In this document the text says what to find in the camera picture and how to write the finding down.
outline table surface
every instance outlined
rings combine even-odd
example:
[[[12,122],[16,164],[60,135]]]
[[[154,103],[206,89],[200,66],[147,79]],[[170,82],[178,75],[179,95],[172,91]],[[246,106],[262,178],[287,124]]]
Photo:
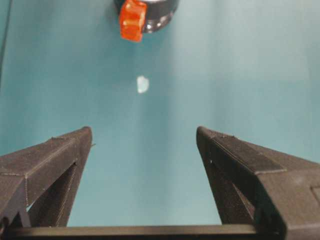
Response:
[[[70,226],[219,224],[200,125],[320,162],[320,1],[181,0],[138,44],[112,0],[9,3],[0,155],[92,127]]]

